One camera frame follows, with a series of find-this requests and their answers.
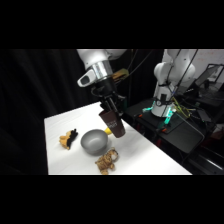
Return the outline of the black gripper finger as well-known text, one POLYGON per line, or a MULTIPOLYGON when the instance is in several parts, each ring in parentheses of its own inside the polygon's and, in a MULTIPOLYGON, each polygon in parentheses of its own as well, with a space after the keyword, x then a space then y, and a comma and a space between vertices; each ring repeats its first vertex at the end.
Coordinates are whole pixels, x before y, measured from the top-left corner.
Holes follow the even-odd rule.
POLYGON ((114 101, 113 102, 113 109, 114 112, 121 117, 122 116, 122 106, 121 106, 121 102, 120 101, 114 101))
POLYGON ((106 112, 109 112, 109 111, 110 111, 110 109, 109 109, 109 107, 108 107, 108 103, 107 103, 107 101, 101 100, 101 104, 100 104, 100 106, 102 107, 102 109, 103 109, 104 111, 106 111, 106 112))

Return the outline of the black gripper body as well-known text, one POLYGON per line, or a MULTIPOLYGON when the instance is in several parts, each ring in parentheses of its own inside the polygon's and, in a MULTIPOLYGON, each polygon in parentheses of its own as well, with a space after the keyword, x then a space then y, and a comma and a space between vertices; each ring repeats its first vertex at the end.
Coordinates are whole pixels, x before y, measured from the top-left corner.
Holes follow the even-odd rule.
POLYGON ((125 109, 126 98, 118 93, 117 85, 112 78, 106 78, 96 82, 91 88, 91 93, 97 97, 100 102, 101 100, 107 101, 110 110, 114 110, 114 101, 120 101, 122 110, 125 109))

